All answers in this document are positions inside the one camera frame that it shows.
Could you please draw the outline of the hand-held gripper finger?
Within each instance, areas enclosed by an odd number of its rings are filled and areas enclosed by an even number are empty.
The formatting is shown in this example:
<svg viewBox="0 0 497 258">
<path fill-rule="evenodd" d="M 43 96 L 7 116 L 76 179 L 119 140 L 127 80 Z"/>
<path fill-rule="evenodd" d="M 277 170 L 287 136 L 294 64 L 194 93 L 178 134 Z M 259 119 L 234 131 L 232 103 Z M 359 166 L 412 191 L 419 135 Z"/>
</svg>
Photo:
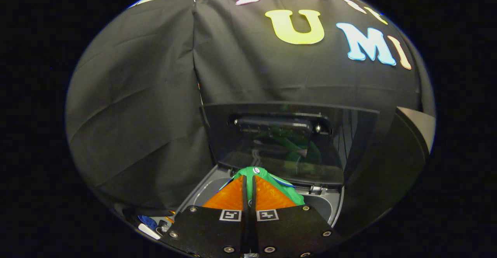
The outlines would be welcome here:
<svg viewBox="0 0 497 258">
<path fill-rule="evenodd" d="M 204 205 L 190 205 L 175 215 L 160 242 L 197 258 L 239 258 L 249 212 L 245 176 L 232 180 Z"/>
<path fill-rule="evenodd" d="M 342 238 L 310 204 L 296 205 L 262 178 L 253 178 L 248 249 L 260 258 L 308 258 Z"/>
</svg>

